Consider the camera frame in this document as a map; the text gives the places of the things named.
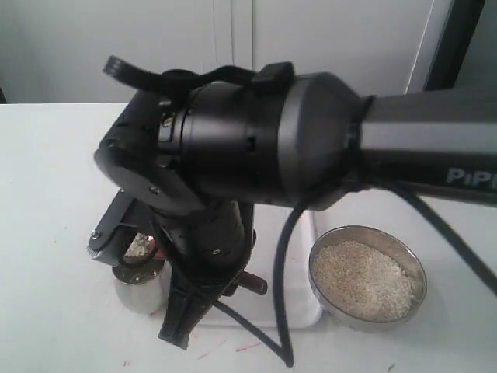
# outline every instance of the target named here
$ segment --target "small metal cup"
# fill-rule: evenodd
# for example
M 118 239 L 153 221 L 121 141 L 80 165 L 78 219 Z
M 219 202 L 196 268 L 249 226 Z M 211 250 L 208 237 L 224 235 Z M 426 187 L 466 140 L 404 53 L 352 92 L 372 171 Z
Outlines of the small metal cup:
M 169 296 L 171 270 L 165 260 L 151 260 L 138 268 L 112 269 L 117 297 L 136 313 L 149 314 L 165 304 Z
M 341 310 L 333 304 L 333 299 L 327 299 L 319 290 L 312 275 L 311 266 L 314 262 L 319 250 L 326 246 L 338 245 L 345 241 L 356 241 L 368 245 L 386 256 L 395 260 L 398 265 L 407 273 L 413 281 L 413 300 L 409 313 L 400 319 L 388 321 L 373 321 L 365 320 Z M 350 225 L 340 227 L 326 232 L 318 241 L 312 246 L 311 254 L 309 256 L 308 267 L 309 281 L 311 282 L 312 291 L 321 305 L 333 316 L 334 319 L 349 326 L 353 329 L 364 331 L 376 331 L 390 329 L 408 321 L 418 311 L 419 306 L 426 295 L 426 275 L 418 258 L 408 249 L 406 245 L 400 242 L 395 237 L 370 227 L 363 227 L 360 225 Z

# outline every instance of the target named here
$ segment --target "red stain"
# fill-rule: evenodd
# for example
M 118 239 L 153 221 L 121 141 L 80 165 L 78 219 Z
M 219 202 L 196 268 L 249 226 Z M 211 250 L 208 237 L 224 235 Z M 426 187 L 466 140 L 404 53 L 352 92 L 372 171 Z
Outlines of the red stain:
M 241 347 L 241 348 L 237 348 L 236 349 L 236 352 L 243 352 L 243 351 L 247 351 L 248 349 L 250 348 L 253 348 L 253 347 L 257 347 L 259 346 L 261 343 L 256 343 L 256 344 L 251 344 L 250 346 L 247 346 L 247 347 Z
M 219 347 L 221 347 L 224 343 L 226 342 L 226 340 L 223 340 L 221 343 L 219 343 L 215 348 L 213 348 L 212 350 L 210 350 L 209 352 L 206 352 L 205 354 L 203 354 L 202 356 L 199 357 L 198 360 L 200 359 L 203 359 L 204 357 L 206 357 L 207 355 L 209 355 L 210 353 L 214 352 L 215 350 L 217 350 Z

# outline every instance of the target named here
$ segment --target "white table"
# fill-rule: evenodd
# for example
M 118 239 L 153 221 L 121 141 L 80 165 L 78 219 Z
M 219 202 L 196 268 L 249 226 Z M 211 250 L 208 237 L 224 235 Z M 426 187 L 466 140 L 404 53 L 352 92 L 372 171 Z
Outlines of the white table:
M 197 327 L 188 351 L 158 340 L 162 321 L 120 306 L 109 268 L 87 257 L 88 234 L 116 192 L 92 152 L 122 108 L 0 106 L 0 369 L 286 371 L 263 346 L 237 352 L 257 343 L 238 327 Z M 497 209 L 428 201 L 497 270 Z M 397 236 L 422 261 L 429 287 L 415 318 L 388 333 L 353 331 L 328 317 L 292 332 L 295 371 L 497 369 L 497 299 L 410 207 L 371 191 L 316 218 L 320 232 L 361 224 Z M 103 302 L 93 298 L 97 286 L 108 293 Z

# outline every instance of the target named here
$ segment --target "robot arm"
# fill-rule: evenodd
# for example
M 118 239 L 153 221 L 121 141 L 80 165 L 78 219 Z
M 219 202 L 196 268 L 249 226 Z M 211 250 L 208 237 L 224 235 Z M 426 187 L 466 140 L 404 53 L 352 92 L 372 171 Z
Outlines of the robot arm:
M 243 271 L 255 241 L 253 204 L 294 207 L 283 232 L 289 238 L 301 210 L 326 209 L 351 191 L 347 180 L 355 191 L 387 180 L 373 184 L 497 203 L 497 91 L 361 98 L 334 75 L 298 76 L 290 63 L 257 73 L 156 75 L 111 58 L 106 72 L 139 91 L 95 153 L 124 192 L 89 251 L 117 265 L 137 232 L 155 237 L 173 267 L 159 337 L 179 347 L 212 305 L 223 307 L 220 296 L 239 284 L 264 288 Z M 284 249 L 278 257 L 284 262 Z M 275 274 L 275 309 L 292 365 L 282 273 Z

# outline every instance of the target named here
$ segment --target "metal cup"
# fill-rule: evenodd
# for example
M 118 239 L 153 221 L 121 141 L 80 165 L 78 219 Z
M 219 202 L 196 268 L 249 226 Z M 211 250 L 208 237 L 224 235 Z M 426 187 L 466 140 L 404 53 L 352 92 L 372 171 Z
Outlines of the metal cup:
M 165 260 L 151 260 L 138 268 L 113 267 L 117 297 L 136 313 L 149 314 L 165 304 L 169 296 L 170 266 Z

